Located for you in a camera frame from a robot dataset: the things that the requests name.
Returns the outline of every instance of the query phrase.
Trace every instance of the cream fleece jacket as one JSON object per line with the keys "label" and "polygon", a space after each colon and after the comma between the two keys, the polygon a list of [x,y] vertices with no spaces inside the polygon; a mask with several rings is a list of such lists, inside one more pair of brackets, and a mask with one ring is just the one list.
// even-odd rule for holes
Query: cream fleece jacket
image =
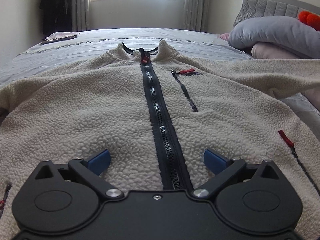
{"label": "cream fleece jacket", "polygon": [[[143,89],[140,53],[122,45],[90,60],[15,81],[0,90],[10,114],[0,126],[0,189],[12,182],[0,220],[0,239],[18,231],[12,200],[43,159],[66,163],[75,156],[109,149],[103,177],[121,190],[161,190],[156,148]],[[164,40],[151,57],[194,187],[212,174],[202,153],[212,148],[250,163],[272,159],[303,202],[297,232],[320,235],[320,197],[278,130],[295,142],[299,159],[320,186],[320,143],[310,129],[277,100],[320,86],[319,60],[214,62],[179,54]],[[171,70],[180,76],[198,112],[193,112]]]}

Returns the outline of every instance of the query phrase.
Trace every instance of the screw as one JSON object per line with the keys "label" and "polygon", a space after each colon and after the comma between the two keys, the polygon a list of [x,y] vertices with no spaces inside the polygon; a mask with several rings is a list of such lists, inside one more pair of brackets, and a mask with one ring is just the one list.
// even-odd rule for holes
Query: screw
{"label": "screw", "polygon": [[209,191],[204,188],[196,189],[193,191],[193,195],[196,197],[206,197],[209,195]]}
{"label": "screw", "polygon": [[122,194],[122,191],[117,188],[112,188],[106,191],[108,197],[119,197]]}
{"label": "screw", "polygon": [[160,196],[160,195],[154,195],[154,196],[153,196],[153,199],[159,200],[159,199],[162,199],[162,196]]}

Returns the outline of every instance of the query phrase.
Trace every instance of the jacket pocket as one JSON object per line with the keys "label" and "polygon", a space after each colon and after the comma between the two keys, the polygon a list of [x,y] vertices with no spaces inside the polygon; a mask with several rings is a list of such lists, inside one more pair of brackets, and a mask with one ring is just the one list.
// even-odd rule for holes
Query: jacket pocket
{"label": "jacket pocket", "polygon": [[186,97],[186,99],[187,99],[188,102],[189,102],[189,105],[190,105],[191,108],[192,108],[192,111],[193,111],[193,112],[198,112],[198,109],[197,109],[195,103],[191,100],[191,98],[190,98],[190,96],[189,96],[188,90],[186,89],[186,87],[184,86],[184,84],[182,84],[181,81],[180,81],[179,78],[178,78],[179,73],[174,72],[174,71],[172,71],[171,73],[172,73],[172,76],[175,78],[175,80],[176,80],[176,81],[178,82],[178,84],[180,85],[184,96]]}

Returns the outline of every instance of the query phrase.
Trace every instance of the gray pillow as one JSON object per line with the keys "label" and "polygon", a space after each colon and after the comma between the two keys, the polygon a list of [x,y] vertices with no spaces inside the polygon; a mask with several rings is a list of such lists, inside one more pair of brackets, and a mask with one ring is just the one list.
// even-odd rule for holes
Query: gray pillow
{"label": "gray pillow", "polygon": [[305,9],[299,6],[275,0],[243,0],[242,8],[235,20],[233,27],[235,27],[239,22],[255,17],[289,16],[297,18],[301,11],[307,10],[318,14],[320,10],[318,7],[307,3],[302,3],[295,0],[287,1],[293,1],[296,4],[299,4],[299,6],[304,6]]}
{"label": "gray pillow", "polygon": [[251,18],[240,22],[228,38],[236,49],[270,42],[301,58],[320,58],[320,32],[287,16]]}

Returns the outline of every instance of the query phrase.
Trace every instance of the curtain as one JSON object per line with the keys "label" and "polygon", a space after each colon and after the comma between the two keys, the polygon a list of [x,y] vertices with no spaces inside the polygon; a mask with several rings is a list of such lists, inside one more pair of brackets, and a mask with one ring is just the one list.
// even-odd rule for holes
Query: curtain
{"label": "curtain", "polygon": [[82,32],[90,30],[89,6],[91,0],[72,0],[72,31]]}
{"label": "curtain", "polygon": [[185,0],[183,8],[183,30],[207,31],[210,0]]}

